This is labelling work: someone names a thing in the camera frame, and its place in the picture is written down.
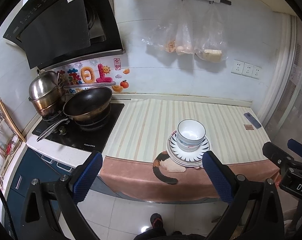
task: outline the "tiled floor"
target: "tiled floor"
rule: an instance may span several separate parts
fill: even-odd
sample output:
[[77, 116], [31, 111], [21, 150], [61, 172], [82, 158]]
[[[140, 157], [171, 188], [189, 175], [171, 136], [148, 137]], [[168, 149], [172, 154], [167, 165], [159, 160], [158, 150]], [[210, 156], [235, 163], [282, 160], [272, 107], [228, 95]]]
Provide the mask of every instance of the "tiled floor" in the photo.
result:
[[[78, 204], [88, 224], [101, 240], [133, 240], [142, 228], [150, 227], [150, 216], [161, 214], [167, 234], [207, 235], [215, 224], [211, 221], [224, 212], [227, 204], [211, 202], [190, 205], [155, 204], [137, 202], [104, 195], [90, 190]], [[74, 239], [63, 216], [59, 223], [64, 235]]]

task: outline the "chinese character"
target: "chinese character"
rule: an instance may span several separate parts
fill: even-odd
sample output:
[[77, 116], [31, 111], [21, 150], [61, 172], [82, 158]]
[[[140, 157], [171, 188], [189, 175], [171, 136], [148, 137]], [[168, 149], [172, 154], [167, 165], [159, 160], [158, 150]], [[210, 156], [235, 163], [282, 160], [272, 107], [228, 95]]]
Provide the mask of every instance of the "chinese character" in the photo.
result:
[[121, 70], [121, 61], [119, 58], [114, 59], [114, 67], [115, 67], [115, 70]]

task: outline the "black frying pan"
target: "black frying pan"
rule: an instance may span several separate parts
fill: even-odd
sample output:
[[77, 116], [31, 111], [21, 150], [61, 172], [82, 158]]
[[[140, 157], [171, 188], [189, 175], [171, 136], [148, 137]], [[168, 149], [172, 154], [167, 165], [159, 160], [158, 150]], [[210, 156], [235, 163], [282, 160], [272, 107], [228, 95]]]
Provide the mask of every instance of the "black frying pan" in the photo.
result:
[[76, 93], [63, 106], [63, 113], [67, 116], [43, 131], [37, 142], [46, 138], [62, 122], [75, 120], [77, 122], [90, 121], [97, 118], [110, 104], [112, 91], [107, 87], [94, 87]]

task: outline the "stacked plates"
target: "stacked plates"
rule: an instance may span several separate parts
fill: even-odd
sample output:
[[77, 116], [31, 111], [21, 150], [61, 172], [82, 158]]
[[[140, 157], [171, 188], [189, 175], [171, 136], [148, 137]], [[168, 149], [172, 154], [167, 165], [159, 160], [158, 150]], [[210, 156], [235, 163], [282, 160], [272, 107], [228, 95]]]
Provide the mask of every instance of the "stacked plates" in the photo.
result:
[[200, 147], [193, 152], [185, 152], [177, 146], [176, 131], [168, 138], [166, 142], [166, 151], [177, 164], [185, 167], [198, 167], [202, 165], [202, 156], [210, 150], [210, 143], [205, 137]]

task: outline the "sun sticker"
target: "sun sticker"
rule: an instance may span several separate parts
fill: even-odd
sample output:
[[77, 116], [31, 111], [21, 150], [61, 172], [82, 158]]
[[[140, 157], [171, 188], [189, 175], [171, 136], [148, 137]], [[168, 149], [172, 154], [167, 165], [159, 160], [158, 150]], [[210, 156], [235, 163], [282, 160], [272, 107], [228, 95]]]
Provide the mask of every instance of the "sun sticker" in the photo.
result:
[[105, 74], [109, 74], [110, 73], [110, 68], [108, 67], [108, 66], [103, 66], [102, 67], [102, 71], [103, 71], [103, 73], [105, 73]]

